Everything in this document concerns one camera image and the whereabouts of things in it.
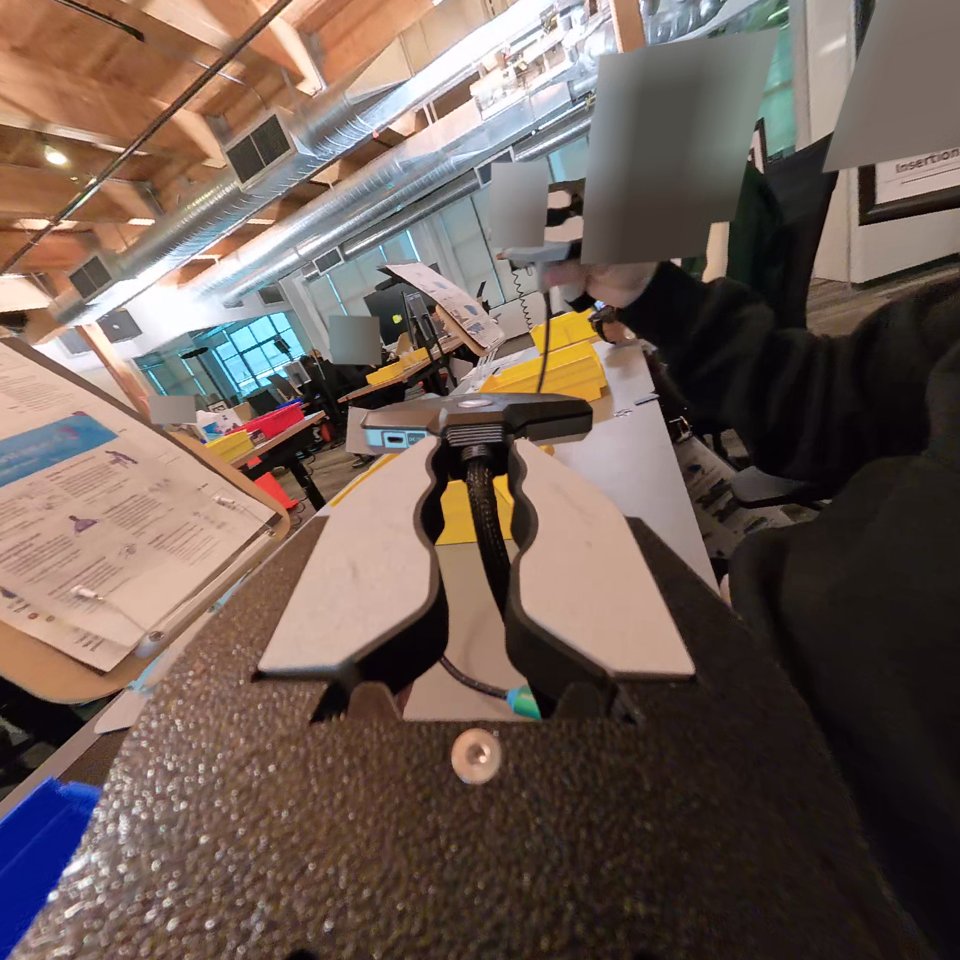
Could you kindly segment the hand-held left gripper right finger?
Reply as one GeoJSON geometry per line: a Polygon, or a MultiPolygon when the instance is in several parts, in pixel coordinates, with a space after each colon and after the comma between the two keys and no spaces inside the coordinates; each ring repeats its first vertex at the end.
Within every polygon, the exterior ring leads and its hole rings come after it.
{"type": "Polygon", "coordinates": [[[520,438],[511,446],[506,650],[538,697],[687,681],[695,665],[627,518],[600,489],[520,438]]]}

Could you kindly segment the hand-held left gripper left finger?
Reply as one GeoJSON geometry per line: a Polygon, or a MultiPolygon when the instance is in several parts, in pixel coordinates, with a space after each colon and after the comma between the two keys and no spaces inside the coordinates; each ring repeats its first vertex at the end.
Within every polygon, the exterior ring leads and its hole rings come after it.
{"type": "Polygon", "coordinates": [[[438,437],[418,440],[330,511],[261,655],[262,675],[416,679],[446,652],[440,452],[438,437]]]}

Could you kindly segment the blue plastic bin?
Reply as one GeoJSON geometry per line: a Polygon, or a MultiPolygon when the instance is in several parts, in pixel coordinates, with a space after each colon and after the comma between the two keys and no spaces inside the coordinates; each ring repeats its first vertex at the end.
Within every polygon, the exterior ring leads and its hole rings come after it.
{"type": "Polygon", "coordinates": [[[102,794],[99,786],[46,778],[1,822],[1,957],[46,904],[102,794]]]}

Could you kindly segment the person's right forearm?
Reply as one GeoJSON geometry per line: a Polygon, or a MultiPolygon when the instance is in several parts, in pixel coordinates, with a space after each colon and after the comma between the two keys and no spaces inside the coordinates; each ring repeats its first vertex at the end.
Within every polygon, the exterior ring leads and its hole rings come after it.
{"type": "Polygon", "coordinates": [[[766,474],[839,488],[914,458],[958,492],[958,279],[888,302],[844,335],[779,327],[730,279],[661,263],[614,317],[661,354],[692,410],[766,474]]]}

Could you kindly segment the person's right hand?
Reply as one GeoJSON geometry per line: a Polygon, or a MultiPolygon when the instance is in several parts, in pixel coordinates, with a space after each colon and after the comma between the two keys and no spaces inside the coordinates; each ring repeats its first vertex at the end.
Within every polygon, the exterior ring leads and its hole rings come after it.
{"type": "Polygon", "coordinates": [[[657,261],[586,266],[584,291],[596,303],[623,309],[643,294],[660,266],[657,261]]]}

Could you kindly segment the red plastic bin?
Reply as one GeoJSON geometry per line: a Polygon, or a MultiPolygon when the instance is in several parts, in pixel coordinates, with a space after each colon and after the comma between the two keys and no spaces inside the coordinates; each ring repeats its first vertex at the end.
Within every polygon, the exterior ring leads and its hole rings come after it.
{"type": "Polygon", "coordinates": [[[244,425],[244,430],[255,444],[280,436],[305,419],[304,406],[299,401],[283,404],[267,414],[260,414],[244,425]]]}

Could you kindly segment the black monitor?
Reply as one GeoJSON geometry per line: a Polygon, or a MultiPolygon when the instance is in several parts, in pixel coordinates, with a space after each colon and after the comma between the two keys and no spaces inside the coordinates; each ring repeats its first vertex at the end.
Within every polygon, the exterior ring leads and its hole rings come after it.
{"type": "Polygon", "coordinates": [[[425,347],[431,340],[425,337],[425,330],[418,320],[424,314],[433,316],[436,311],[436,300],[428,294],[400,281],[390,286],[377,288],[373,293],[364,296],[364,303],[370,316],[378,319],[380,338],[387,348],[400,341],[402,334],[407,334],[411,343],[417,348],[425,347]],[[410,334],[407,297],[419,294],[423,300],[422,310],[417,309],[413,320],[414,334],[410,334]]]}

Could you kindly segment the person's black hoodie torso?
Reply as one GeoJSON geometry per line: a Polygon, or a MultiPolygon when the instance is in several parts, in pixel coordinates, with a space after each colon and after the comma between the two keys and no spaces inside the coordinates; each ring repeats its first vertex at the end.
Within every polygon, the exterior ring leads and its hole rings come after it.
{"type": "Polygon", "coordinates": [[[809,703],[894,893],[958,958],[958,491],[867,464],[810,522],[757,534],[734,605],[809,703]]]}

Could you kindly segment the large framed marker poster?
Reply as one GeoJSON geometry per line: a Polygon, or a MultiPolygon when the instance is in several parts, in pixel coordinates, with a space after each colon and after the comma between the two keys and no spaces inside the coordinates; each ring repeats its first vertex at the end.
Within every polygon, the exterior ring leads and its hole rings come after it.
{"type": "Polygon", "coordinates": [[[959,209],[959,148],[857,170],[859,226],[959,209]]]}

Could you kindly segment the silver ventilation duct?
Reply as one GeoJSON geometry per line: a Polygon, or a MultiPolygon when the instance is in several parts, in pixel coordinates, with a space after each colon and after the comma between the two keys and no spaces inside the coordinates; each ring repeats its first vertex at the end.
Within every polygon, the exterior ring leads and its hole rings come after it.
{"type": "Polygon", "coordinates": [[[435,57],[412,78],[362,90],[364,65],[290,113],[265,115],[230,148],[253,158],[256,134],[282,150],[255,175],[243,179],[234,161],[227,171],[179,210],[165,215],[129,248],[113,255],[97,251],[83,264],[102,266],[108,282],[92,294],[62,294],[54,319],[74,327],[101,319],[145,292],[195,256],[233,234],[261,210],[286,196],[354,148],[372,140],[403,114],[415,111],[468,78],[488,54],[529,33],[552,2],[515,2],[497,17],[435,57]]]}
{"type": "Polygon", "coordinates": [[[362,236],[412,210],[454,182],[483,186],[480,170],[496,158],[533,160],[590,126],[593,104],[570,99],[564,84],[523,97],[486,120],[468,104],[384,153],[306,207],[242,246],[198,281],[197,294],[234,306],[298,270],[320,274],[364,251],[362,236]]]}

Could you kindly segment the duct vent grille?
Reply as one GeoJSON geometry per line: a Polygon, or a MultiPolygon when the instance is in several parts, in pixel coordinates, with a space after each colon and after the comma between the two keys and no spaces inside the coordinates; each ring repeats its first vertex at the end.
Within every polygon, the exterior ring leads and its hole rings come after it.
{"type": "Polygon", "coordinates": [[[253,186],[297,152],[287,119],[284,111],[271,111],[226,144],[226,163],[241,188],[253,186]]]}

